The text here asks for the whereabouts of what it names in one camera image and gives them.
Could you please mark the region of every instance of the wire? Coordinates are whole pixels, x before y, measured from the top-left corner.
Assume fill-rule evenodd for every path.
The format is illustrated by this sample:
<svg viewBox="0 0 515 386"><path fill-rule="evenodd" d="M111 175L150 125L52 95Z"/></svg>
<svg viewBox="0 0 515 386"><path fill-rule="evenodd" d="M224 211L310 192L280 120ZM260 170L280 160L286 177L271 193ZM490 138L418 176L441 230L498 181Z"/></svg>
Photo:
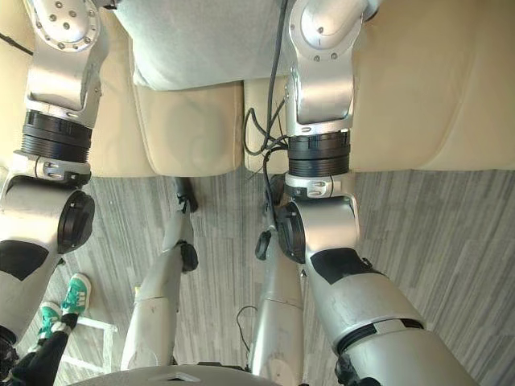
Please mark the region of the wire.
<svg viewBox="0 0 515 386"><path fill-rule="evenodd" d="M278 123L279 123L279 132L281 133L282 136L284 136L284 133L282 131L282 125L281 125L281 117L278 116ZM282 141L282 144L285 145L285 146L288 146L288 144L286 143L286 139L284 141Z"/></svg>
<svg viewBox="0 0 515 386"><path fill-rule="evenodd" d="M34 55L34 52L32 52L31 50L29 50L28 48L25 48L24 46L22 46L20 43L17 43L14 39L12 39L11 37L9 36L5 36L4 34L0 33L0 39L2 39L4 42L6 42L7 44L10 44L11 46L15 47L15 48L18 48L20 51L23 51L25 52L26 54L30 55L30 56L33 56Z"/></svg>
<svg viewBox="0 0 515 386"><path fill-rule="evenodd" d="M279 117L279 114L281 113L281 110L282 108L284 107L284 104L286 102L284 100L281 101L281 103L279 104L279 106L277 107L277 109L275 110L275 113L272 117L272 125L275 123L275 120L278 119L279 122L281 122L281 118ZM256 110L254 109L254 107L251 107L248 111L247 111L247 114L245 115L245 119L243 121L243 147L245 148L245 152L247 154L250 154L250 155L259 155L261 154L264 150L268 150L267 148L269 147L268 145L266 145L265 147L262 147L260 148L259 150L251 150L249 148L249 144L247 143L247 126L249 124L249 118L252 117L252 121L254 123L254 126L256 127L257 131L259 131L259 133L261 133L264 137L265 137L265 140L266 140L266 143L268 143L268 141L275 141L276 138L272 137L272 135L270 133L266 133L266 130L264 130L262 128L262 126L259 124L258 122L258 119L256 118Z"/></svg>
<svg viewBox="0 0 515 386"><path fill-rule="evenodd" d="M272 194L272 186L270 185L270 179L268 178L268 170L266 168L266 165L268 164L268 161L270 160L270 156L272 155L272 153L275 151L278 151L278 150L285 150L285 149L283 149L281 147L274 147L273 149L268 150L265 153L265 157L263 158L263 176L265 177L266 204L272 211L272 215L274 217L274 222L276 223L275 224L276 229L277 229L277 220L276 220L276 215L275 215L275 210L274 210L274 196Z"/></svg>
<svg viewBox="0 0 515 386"><path fill-rule="evenodd" d="M275 109L274 115L272 115L272 102L274 99L274 87L275 87L275 78L277 75L277 69L279 64L279 57L281 55L281 46L282 46L282 32L284 31L284 22L286 19L286 8L288 6L288 0L282 0L281 2L281 11L279 15L277 34L275 39L275 51L274 51L274 62L272 63L272 71L270 73L270 82L268 84L268 97L266 103L266 129L263 129L256 118L256 112L254 108L250 108L245 115L245 120L243 121L243 147L247 154L256 156L259 154L263 154L266 150L266 153L263 157L263 177L265 180L266 187L266 205L270 208L273 214L274 222L276 221L276 214L274 209L274 200L272 194L272 187L270 185L270 179L268 177L268 169L267 163L270 160L270 156L273 152L279 150L288 150L288 145L286 143L287 136L282 132L281 118L279 114L281 113L282 107L286 103L283 99L279 106ZM257 128L257 131L263 135L263 143L260 146L259 150L251 150L247 144L247 125L249 123L249 118L252 117L253 123ZM281 136L278 138L272 137L271 130L274 125L275 120L278 119L279 122L279 130L281 131Z"/></svg>
<svg viewBox="0 0 515 386"><path fill-rule="evenodd" d="M238 325L238 328L240 329L240 337L241 337L241 341L243 342L243 344L245 344L245 348L247 349L247 353L250 353L250 348L249 348L249 345L247 344L247 342L245 341L245 338L243 336L243 331L241 330L241 324L240 324L240 315L241 313L248 309L248 308L252 308L253 310L256 310L258 311L258 309L254 306L244 306L242 308L240 308L240 310L238 311L237 315L236 315L236 324Z"/></svg>

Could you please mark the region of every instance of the silver metal casing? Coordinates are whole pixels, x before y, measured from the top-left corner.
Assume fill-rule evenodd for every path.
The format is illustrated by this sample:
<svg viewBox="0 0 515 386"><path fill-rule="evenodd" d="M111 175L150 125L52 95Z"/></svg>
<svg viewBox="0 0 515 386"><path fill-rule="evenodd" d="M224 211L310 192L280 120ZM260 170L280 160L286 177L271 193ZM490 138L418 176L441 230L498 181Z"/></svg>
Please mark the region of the silver metal casing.
<svg viewBox="0 0 515 386"><path fill-rule="evenodd" d="M195 386L278 386L278 384L231 368L211 366L169 366L137 368L115 372L75 384L76 386L167 386L180 381L192 382Z"/></svg>
<svg viewBox="0 0 515 386"><path fill-rule="evenodd" d="M277 232L271 233L249 367L254 375L283 386L299 386L304 362L299 270L282 252Z"/></svg>
<svg viewBox="0 0 515 386"><path fill-rule="evenodd" d="M34 180L8 178L0 201L0 242L35 244L47 250L44 262L20 280L0 270L0 326L21 339L43 299L50 276L60 260L58 228L73 188L56 188Z"/></svg>

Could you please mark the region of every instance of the beige leather sofa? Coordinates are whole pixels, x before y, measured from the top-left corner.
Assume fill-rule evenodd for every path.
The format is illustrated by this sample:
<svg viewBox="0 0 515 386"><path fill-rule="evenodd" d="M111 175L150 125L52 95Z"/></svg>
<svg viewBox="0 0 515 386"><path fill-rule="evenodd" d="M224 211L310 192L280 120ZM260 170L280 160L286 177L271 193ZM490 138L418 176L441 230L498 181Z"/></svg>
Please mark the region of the beige leather sofa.
<svg viewBox="0 0 515 386"><path fill-rule="evenodd" d="M238 168L244 106L265 121L268 81L181 92L135 87L130 38L112 14L103 18L111 44L101 73L93 173L205 176ZM513 0L385 0L356 50L351 168L515 169L513 20ZM29 23L19 0L2 0L3 34L32 47ZM0 166L19 147L30 60L0 43ZM277 102L284 81L276 85ZM248 141L255 149L262 137L250 129ZM284 152L270 162L271 173L287 169ZM246 155L245 165L259 170L262 158Z"/></svg>

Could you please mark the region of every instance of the black pants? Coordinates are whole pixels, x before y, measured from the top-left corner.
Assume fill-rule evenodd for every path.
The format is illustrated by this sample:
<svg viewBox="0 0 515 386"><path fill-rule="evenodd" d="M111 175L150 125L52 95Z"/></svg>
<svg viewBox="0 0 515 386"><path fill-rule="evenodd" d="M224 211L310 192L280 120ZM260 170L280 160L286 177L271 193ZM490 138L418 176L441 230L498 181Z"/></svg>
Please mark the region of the black pants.
<svg viewBox="0 0 515 386"><path fill-rule="evenodd" d="M61 322L71 329L77 324L78 315L66 314ZM68 334L62 331L52 333L37 352L31 352L23 357L10 371L11 386L52 386L56 379L57 369L63 356Z"/></svg>

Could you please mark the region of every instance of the gray pillow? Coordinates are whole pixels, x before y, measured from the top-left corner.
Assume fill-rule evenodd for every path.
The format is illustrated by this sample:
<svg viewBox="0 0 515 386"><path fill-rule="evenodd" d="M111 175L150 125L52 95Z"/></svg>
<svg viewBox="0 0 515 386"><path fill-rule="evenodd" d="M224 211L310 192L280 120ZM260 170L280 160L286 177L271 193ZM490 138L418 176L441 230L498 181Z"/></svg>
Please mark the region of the gray pillow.
<svg viewBox="0 0 515 386"><path fill-rule="evenodd" d="M134 83L164 91L270 76L280 4L124 0L116 15L133 40ZM291 58L287 20L278 75Z"/></svg>

